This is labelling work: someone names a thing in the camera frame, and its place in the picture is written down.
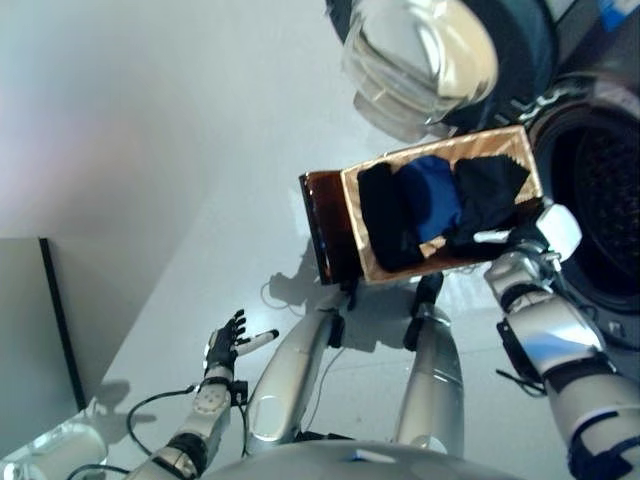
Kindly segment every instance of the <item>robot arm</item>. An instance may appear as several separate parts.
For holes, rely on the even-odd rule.
[[[169,443],[127,475],[127,480],[190,480],[199,478],[211,464],[229,425],[232,394],[242,392],[246,399],[246,382],[233,381],[236,358],[278,336],[277,330],[271,330],[251,339],[240,338],[245,332],[243,315],[239,310],[213,332],[205,349],[204,379],[187,419]],[[244,383],[244,389],[237,389],[238,383]]]
[[[572,475],[632,478],[640,471],[640,387],[616,373],[596,327],[556,287],[560,261],[573,253],[580,233],[559,205],[540,218],[550,210],[561,228],[549,229],[543,220],[529,235],[534,240],[516,233],[515,247],[485,274],[505,312],[498,331],[519,375],[544,386]],[[576,229],[577,240],[548,234]]]

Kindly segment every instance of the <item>folded clothing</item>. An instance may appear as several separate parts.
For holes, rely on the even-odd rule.
[[[373,253],[389,272],[424,260],[411,226],[408,206],[398,192],[388,163],[378,163],[358,174],[360,208]]]
[[[394,179],[421,243],[457,225],[462,209],[449,162],[435,155],[416,158],[400,168]]]
[[[455,180],[462,205],[458,227],[445,234],[447,243],[473,243],[473,234],[501,227],[515,213],[515,198],[529,171],[507,155],[461,159]]]

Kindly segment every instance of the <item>black cloth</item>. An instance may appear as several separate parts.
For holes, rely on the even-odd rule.
[[[373,253],[382,268],[401,270],[424,261],[391,166],[378,163],[358,174],[360,208]]]
[[[507,155],[461,159],[455,180],[462,204],[458,227],[445,234],[450,245],[473,243],[473,234],[502,227],[515,213],[515,198],[529,171]]]

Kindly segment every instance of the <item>blue cloth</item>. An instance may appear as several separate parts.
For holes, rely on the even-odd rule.
[[[416,158],[400,168],[394,179],[421,243],[457,225],[462,208],[449,162],[435,155]]]

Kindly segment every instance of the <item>gray panel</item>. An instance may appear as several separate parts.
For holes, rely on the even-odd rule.
[[[76,412],[40,247],[0,240],[0,457]]]

